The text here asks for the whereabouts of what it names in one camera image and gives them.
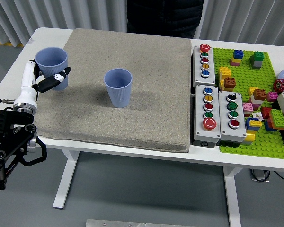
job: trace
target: table leg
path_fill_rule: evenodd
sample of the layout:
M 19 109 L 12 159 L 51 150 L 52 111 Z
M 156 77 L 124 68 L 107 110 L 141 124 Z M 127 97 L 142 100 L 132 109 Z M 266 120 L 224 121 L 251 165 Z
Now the table leg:
M 58 188 L 58 192 L 56 194 L 55 201 L 53 202 L 53 207 L 58 209 L 63 209 L 66 196 L 68 193 L 68 189 L 71 184 L 72 175 L 75 171 L 75 167 L 77 164 L 79 151 L 74 150 L 62 150 L 65 156 L 67 157 L 67 162 L 65 165 L 65 169 L 60 181 L 60 185 Z
M 235 175 L 242 168 L 224 166 L 224 181 L 226 189 L 227 207 L 230 227 L 241 227 Z

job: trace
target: pink lego brick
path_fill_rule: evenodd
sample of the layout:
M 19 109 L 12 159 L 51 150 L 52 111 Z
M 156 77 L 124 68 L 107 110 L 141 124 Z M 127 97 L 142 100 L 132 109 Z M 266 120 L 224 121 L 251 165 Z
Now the pink lego brick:
M 254 109 L 252 108 L 252 103 L 243 103 L 243 112 L 245 114 L 252 113 Z
M 254 110 L 257 110 L 259 107 L 261 106 L 261 104 L 252 104 L 252 108 L 254 109 Z
M 266 94 L 266 99 L 269 102 L 273 103 L 277 98 L 278 98 L 278 93 L 276 93 L 276 92 L 268 92 Z
M 231 60 L 230 60 L 230 64 L 231 66 L 240 66 L 240 63 L 235 63 L 235 62 L 232 62 Z

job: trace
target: green lego baseplate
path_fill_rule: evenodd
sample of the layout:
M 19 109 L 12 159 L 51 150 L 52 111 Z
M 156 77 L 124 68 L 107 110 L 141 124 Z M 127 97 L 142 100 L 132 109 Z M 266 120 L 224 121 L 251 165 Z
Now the green lego baseplate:
M 247 102 L 249 99 L 249 87 L 258 87 L 259 89 L 264 89 L 266 92 L 273 91 L 273 83 L 276 77 L 268 53 L 264 53 L 261 69 L 251 70 L 249 58 L 254 54 L 254 51 L 243 51 L 244 57 L 240 66 L 231 66 L 230 59 L 233 55 L 233 51 L 233 49 L 213 48 L 214 71 L 216 76 L 218 77 L 220 66 L 230 68 L 231 76 L 236 79 L 234 92 L 241 93 L 243 102 Z M 271 103 L 265 101 L 261 106 L 271 107 Z M 266 131 L 264 124 L 256 133 L 256 139 L 251 145 L 240 145 L 237 148 L 221 145 L 219 147 L 220 151 L 224 153 L 284 159 L 284 144 L 280 132 Z

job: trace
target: robotic arm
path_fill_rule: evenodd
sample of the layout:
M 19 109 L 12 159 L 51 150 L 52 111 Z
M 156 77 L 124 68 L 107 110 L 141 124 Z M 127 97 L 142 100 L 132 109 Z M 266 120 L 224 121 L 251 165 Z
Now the robotic arm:
M 19 98 L 15 100 L 13 108 L 0 110 L 0 190 L 5 189 L 7 178 L 19 162 L 24 166 L 32 166 L 46 160 L 46 145 L 38 138 L 37 127 L 33 124 L 33 115 L 37 112 L 37 94 L 59 85 L 70 70 L 71 68 L 67 67 L 37 84 L 40 71 L 38 65 L 35 61 L 26 63 Z M 42 156 L 27 162 L 23 156 L 34 149 L 36 144 L 40 145 Z M 5 167 L 12 155 L 15 155 L 14 159 Z

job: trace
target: blue lego brick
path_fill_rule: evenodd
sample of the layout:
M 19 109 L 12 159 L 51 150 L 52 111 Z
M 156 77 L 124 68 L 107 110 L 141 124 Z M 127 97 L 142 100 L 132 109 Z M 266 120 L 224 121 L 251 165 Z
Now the blue lego brick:
M 241 50 L 234 50 L 233 58 L 235 58 L 235 59 L 243 59 L 243 57 L 244 57 L 243 51 L 241 51 Z
M 277 131 L 277 129 L 270 128 L 267 121 L 264 122 L 264 125 L 266 131 Z
M 259 127 L 250 126 L 250 124 L 249 124 L 250 121 L 259 121 L 259 119 L 258 118 L 252 118 L 252 117 L 247 118 L 246 121 L 245 121 L 245 125 L 246 125 L 247 130 L 258 131 L 259 128 L 261 128 L 261 126 L 259 126 Z

